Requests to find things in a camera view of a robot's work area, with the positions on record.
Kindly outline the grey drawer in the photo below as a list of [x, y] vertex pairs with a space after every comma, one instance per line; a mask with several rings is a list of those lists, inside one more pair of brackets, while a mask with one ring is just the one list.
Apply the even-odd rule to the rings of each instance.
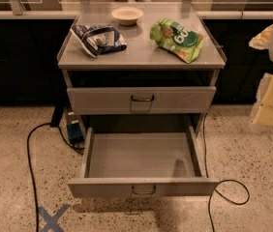
[[76, 198], [208, 196], [219, 184], [201, 169], [192, 127], [184, 132], [95, 133], [85, 139]]
[[215, 92], [213, 86], [67, 89], [77, 115], [203, 113]]

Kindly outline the grey drawer cabinet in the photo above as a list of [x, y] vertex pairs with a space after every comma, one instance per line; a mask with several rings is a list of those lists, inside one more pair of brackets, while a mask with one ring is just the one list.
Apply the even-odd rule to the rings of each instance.
[[[135, 25], [121, 25], [111, 15], [114, 9], [120, 7], [141, 9], [143, 16]], [[204, 37], [203, 47], [194, 62], [185, 63], [150, 39], [151, 26], [161, 18], [172, 19]], [[215, 87], [219, 71], [226, 62], [223, 52], [215, 45], [189, 3], [86, 3], [73, 23], [76, 24], [111, 25], [124, 37], [127, 48], [93, 58], [69, 32], [58, 55], [58, 66], [67, 89]], [[192, 127], [194, 132], [198, 132], [208, 109], [203, 113], [76, 116], [83, 131], [185, 131], [187, 127]]]

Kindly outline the green snack bag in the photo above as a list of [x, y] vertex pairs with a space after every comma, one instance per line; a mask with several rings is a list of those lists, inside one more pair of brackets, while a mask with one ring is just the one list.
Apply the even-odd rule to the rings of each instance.
[[198, 58], [204, 43], [204, 37], [200, 33], [169, 18], [161, 18], [151, 26], [150, 39], [187, 64]]

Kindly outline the beige bowl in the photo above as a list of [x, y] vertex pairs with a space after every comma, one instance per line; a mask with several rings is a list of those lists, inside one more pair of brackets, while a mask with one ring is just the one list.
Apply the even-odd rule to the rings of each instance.
[[111, 12], [111, 15], [124, 26], [132, 26], [143, 16], [143, 10], [135, 7], [120, 7]]

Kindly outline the blue white chip bag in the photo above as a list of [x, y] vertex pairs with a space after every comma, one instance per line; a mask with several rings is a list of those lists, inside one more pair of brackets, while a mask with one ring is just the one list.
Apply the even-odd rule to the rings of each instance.
[[93, 58], [101, 54], [123, 51], [127, 43], [121, 33], [111, 25], [73, 25], [70, 32], [82, 48]]

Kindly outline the blue power box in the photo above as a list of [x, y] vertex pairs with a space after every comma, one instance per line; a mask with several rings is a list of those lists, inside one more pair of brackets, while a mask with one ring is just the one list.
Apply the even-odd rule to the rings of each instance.
[[65, 108], [65, 119], [68, 139], [71, 144], [77, 144], [84, 140], [78, 118], [70, 107]]

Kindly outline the blue tape cross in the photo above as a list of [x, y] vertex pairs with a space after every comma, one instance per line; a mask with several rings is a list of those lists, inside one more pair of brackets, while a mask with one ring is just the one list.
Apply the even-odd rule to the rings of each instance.
[[39, 208], [39, 215], [45, 221], [45, 226], [40, 232], [64, 232], [62, 227], [58, 224], [59, 218], [61, 218], [67, 210], [70, 208], [69, 204], [64, 204], [53, 216], [51, 216], [44, 207]]

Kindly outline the long white counter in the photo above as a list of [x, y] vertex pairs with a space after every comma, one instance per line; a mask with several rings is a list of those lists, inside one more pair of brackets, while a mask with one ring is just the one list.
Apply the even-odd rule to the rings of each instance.
[[[0, 19], [75, 19], [76, 11], [29, 11], [14, 15], [0, 11]], [[273, 11], [197, 11], [202, 19], [273, 19]]]

